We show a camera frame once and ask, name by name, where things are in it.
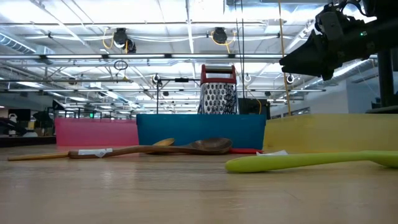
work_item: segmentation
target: ceiling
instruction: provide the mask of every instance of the ceiling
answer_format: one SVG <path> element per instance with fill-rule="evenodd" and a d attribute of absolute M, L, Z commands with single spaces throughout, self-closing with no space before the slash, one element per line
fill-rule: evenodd
<path fill-rule="evenodd" d="M 321 11 L 326 0 L 282 1 L 281 17 L 284 20 L 283 41 L 286 53 L 291 52 L 306 40 L 306 32 L 312 29 L 313 18 Z M 225 45 L 216 45 L 211 32 L 215 27 L 224 27 L 228 35 L 231 54 L 281 54 L 279 38 L 279 9 L 276 0 L 236 1 L 232 0 L 2 0 L 0 2 L 0 34 L 6 34 L 37 52 L 45 46 L 53 54 L 123 54 L 123 50 L 112 43 L 112 33 L 118 27 L 127 29 L 127 34 L 137 48 L 137 54 L 227 54 Z M 359 15 L 352 11 L 347 14 Z M 0 54 L 21 54 L 10 47 L 0 45 Z M 34 60 L 0 60 L 3 79 L 64 80 L 70 77 L 98 80 L 100 88 L 150 89 L 154 88 L 152 78 L 200 78 L 201 65 L 234 65 L 241 72 L 241 62 L 235 60 L 174 60 L 135 59 L 125 60 L 129 67 L 125 76 L 130 82 L 104 82 L 116 78 L 118 71 L 114 60 L 53 60 L 51 65 Z M 245 60 L 244 73 L 249 75 L 245 84 L 250 89 L 283 88 L 284 79 L 277 60 Z M 306 85 L 313 77 L 295 76 L 295 86 Z M 164 88 L 195 88 L 195 82 L 170 82 Z M 31 88 L 18 83 L 11 88 Z M 85 89 L 90 84 L 43 83 L 43 88 Z M 75 96 L 76 93 L 58 93 Z M 119 92 L 120 98 L 141 103 L 141 108 L 150 108 L 154 94 Z M 198 98 L 199 92 L 176 92 L 168 97 L 183 99 Z M 88 102 L 103 102 L 95 92 L 79 97 Z M 265 98 L 264 92 L 253 92 L 249 97 Z M 270 98 L 280 99 L 280 93 Z M 195 108 L 196 101 L 183 104 Z M 176 107 L 164 107 L 166 112 L 185 113 Z"/>

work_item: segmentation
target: pink block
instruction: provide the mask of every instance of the pink block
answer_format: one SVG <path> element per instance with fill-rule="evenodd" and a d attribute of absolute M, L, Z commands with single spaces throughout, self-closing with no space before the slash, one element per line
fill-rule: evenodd
<path fill-rule="evenodd" d="M 136 146 L 136 120 L 56 118 L 58 146 Z"/>

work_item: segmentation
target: lime green spatula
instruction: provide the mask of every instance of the lime green spatula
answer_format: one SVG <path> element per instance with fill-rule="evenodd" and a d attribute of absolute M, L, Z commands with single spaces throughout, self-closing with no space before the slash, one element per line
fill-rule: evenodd
<path fill-rule="evenodd" d="M 386 167 L 398 169 L 398 152 L 361 151 L 291 154 L 286 156 L 247 156 L 228 161 L 225 168 L 231 172 L 263 172 L 349 161 L 373 161 Z"/>

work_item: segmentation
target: workbench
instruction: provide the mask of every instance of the workbench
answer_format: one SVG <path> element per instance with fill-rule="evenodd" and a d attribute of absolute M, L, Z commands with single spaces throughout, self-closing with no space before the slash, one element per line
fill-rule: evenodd
<path fill-rule="evenodd" d="M 398 170 L 372 162 L 230 174 L 242 155 L 6 161 L 55 151 L 0 149 L 0 223 L 398 223 Z"/>

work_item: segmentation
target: blue box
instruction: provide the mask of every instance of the blue box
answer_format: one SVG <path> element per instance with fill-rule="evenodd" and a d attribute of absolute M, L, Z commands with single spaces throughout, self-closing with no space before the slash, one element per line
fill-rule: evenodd
<path fill-rule="evenodd" d="M 266 116 L 233 114 L 138 114 L 139 144 L 174 138 L 176 146 L 228 138 L 234 148 L 262 149 Z"/>

